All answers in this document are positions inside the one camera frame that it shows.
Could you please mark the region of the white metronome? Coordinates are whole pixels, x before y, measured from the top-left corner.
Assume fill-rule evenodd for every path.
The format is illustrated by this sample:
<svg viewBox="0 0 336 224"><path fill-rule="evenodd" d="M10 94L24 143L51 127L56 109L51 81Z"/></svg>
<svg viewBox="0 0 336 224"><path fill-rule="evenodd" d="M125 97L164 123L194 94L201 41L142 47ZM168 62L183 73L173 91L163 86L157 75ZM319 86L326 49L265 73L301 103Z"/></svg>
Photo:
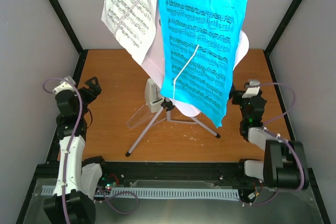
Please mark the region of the white metronome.
<svg viewBox="0 0 336 224"><path fill-rule="evenodd" d="M151 113L156 113L161 108L164 96L162 96L160 92L161 89L159 86L151 78L147 79L144 98Z"/></svg>

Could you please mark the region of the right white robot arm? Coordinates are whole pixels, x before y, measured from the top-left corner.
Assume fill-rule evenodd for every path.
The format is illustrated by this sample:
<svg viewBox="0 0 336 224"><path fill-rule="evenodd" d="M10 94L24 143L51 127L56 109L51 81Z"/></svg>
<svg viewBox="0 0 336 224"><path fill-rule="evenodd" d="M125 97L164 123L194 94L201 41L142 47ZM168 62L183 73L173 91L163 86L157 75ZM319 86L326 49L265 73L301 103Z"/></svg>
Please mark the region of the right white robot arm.
<svg viewBox="0 0 336 224"><path fill-rule="evenodd" d="M267 129L269 122L263 122L267 101L262 97L262 86L257 80L250 80L244 91L232 87L229 93L229 99L239 106L242 115L240 135L264 151L263 161L243 161L244 174L269 187L304 190L309 185L304 146Z"/></svg>

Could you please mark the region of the clear metronome cover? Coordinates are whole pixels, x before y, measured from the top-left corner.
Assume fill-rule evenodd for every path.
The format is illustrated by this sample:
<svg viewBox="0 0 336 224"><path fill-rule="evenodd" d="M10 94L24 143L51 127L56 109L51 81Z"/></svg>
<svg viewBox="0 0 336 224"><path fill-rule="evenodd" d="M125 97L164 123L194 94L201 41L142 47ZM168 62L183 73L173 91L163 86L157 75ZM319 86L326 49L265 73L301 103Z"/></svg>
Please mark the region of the clear metronome cover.
<svg viewBox="0 0 336 224"><path fill-rule="evenodd" d="M126 122L129 129L134 129L147 121L150 121L154 116L147 104L142 105Z"/></svg>

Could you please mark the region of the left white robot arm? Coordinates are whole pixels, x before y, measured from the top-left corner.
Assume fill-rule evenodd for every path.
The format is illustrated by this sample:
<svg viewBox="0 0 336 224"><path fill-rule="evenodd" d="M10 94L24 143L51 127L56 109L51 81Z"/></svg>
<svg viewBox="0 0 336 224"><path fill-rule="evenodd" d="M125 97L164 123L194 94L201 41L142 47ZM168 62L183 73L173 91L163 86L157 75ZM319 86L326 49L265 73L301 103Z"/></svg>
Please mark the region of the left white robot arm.
<svg viewBox="0 0 336 224"><path fill-rule="evenodd" d="M101 156L83 160L82 155L88 129L84 115L101 93L101 87L96 77L80 89L71 77L60 78L59 82L51 91L59 110L59 169L52 196L44 201L44 212L51 223L95 223L96 187L108 180L109 170L101 165Z"/></svg>

